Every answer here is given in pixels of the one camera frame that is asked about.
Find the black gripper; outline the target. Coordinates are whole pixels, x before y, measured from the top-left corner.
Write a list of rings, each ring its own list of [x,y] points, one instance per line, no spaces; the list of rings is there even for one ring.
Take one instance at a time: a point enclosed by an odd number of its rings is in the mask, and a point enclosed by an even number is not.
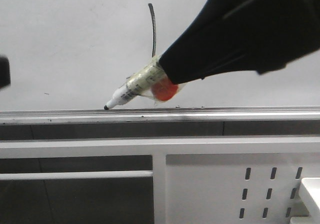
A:
[[[280,70],[319,50],[320,0],[245,0],[222,17],[215,73]]]

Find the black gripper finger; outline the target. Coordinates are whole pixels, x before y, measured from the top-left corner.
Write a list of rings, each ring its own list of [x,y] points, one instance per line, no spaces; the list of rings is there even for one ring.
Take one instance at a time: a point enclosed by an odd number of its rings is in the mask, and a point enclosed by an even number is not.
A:
[[[11,84],[9,63],[9,59],[6,56],[0,56],[0,89],[3,89]]]
[[[162,54],[159,64],[172,83],[203,79],[215,62],[229,58],[240,40],[224,18],[247,0],[207,0],[185,32]]]

